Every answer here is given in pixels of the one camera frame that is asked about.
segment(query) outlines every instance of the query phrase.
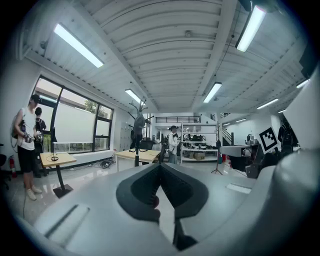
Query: desk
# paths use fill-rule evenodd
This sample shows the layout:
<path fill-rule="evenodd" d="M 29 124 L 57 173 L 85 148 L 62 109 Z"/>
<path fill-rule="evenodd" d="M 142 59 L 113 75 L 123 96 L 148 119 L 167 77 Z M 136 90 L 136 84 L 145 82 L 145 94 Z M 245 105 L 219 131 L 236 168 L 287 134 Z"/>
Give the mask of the desk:
<path fill-rule="evenodd" d="M 160 154 L 159 150 L 148 150 L 146 152 L 139 152 L 139 162 L 152 163 L 155 159 L 158 158 L 159 154 Z M 136 152 L 129 152 L 129 150 L 126 150 L 126 151 L 115 153 L 115 162 L 116 162 L 117 172 L 119 172 L 118 158 L 135 160 Z"/>
<path fill-rule="evenodd" d="M 53 153 L 41 153 L 40 154 L 40 158 L 41 158 L 41 162 L 42 162 L 43 167 L 51 167 L 51 166 L 56 167 L 56 173 L 58 175 L 60 187 L 53 189 L 53 192 L 55 193 L 55 195 L 58 198 L 61 198 L 64 195 L 66 195 L 67 193 L 69 193 L 70 191 L 72 191 L 73 188 L 70 187 L 68 184 L 64 185 L 64 182 L 63 182 L 62 176 L 61 176 L 60 165 L 74 163 L 77 160 L 73 156 L 69 155 L 68 153 L 54 153 L 54 156 L 58 156 L 58 158 L 59 158 L 57 161 L 52 161 L 51 160 L 52 156 L 53 156 Z"/>

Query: box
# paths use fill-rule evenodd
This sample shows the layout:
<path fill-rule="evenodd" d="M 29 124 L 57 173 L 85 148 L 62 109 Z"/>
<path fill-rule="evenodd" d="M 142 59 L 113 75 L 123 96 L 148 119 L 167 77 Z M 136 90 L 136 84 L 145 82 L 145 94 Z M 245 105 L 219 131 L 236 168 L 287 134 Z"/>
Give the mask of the box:
<path fill-rule="evenodd" d="M 196 160 L 204 160 L 205 159 L 205 153 L 194 153 L 193 158 L 196 159 Z"/>

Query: floor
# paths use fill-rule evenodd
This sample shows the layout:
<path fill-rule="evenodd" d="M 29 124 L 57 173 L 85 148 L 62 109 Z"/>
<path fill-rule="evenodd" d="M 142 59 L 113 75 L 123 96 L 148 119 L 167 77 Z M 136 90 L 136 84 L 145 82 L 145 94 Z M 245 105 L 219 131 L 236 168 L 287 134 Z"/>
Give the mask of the floor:
<path fill-rule="evenodd" d="M 184 167 L 197 169 L 201 172 L 210 173 L 216 168 L 217 162 L 183 162 L 182 165 Z M 132 168 L 133 166 L 133 160 L 120 158 L 119 171 Z M 223 175 L 246 178 L 245 173 L 230 168 L 226 163 L 219 164 L 218 170 Z M 116 164 L 113 164 L 110 166 L 110 169 L 96 168 L 94 166 L 82 166 L 62 170 L 61 174 L 64 184 L 68 184 L 74 190 L 78 190 L 83 184 L 92 179 L 116 172 L 117 166 Z M 60 186 L 58 176 L 55 171 L 49 172 L 47 177 L 35 178 L 34 183 L 36 187 L 42 190 L 42 194 L 36 195 L 36 201 L 30 200 L 26 196 L 22 175 L 18 175 L 17 178 L 8 182 L 9 190 L 6 190 L 4 186 L 2 186 L 3 195 L 5 196 L 12 213 L 24 217 L 24 219 L 31 225 L 35 223 L 37 218 L 48 206 L 59 200 L 53 192 L 54 188 Z M 174 236 L 174 208 L 170 204 L 161 187 L 158 189 L 156 194 L 159 197 L 159 205 L 157 209 L 159 209 L 161 213 L 159 228 L 162 230 L 164 235 L 172 241 Z"/>

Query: fire extinguisher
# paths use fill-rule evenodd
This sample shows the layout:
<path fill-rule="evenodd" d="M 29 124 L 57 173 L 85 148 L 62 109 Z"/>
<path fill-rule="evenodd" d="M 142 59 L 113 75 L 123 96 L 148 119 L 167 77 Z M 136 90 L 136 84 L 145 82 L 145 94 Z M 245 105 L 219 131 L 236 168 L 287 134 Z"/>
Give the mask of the fire extinguisher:
<path fill-rule="evenodd" d="M 15 168 L 15 159 L 14 159 L 13 155 L 9 157 L 9 165 L 10 165 L 10 170 L 12 173 L 12 178 L 16 178 L 17 173 L 16 173 L 16 168 Z"/>

